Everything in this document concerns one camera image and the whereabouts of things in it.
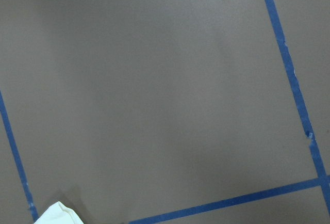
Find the cream long-sleeve cat shirt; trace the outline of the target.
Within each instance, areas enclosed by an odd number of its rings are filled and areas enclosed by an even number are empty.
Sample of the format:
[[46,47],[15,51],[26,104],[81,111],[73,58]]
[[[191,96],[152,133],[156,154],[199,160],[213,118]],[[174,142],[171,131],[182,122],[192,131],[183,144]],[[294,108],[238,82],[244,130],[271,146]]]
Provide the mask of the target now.
[[35,224],[84,224],[76,212],[60,201],[52,204]]

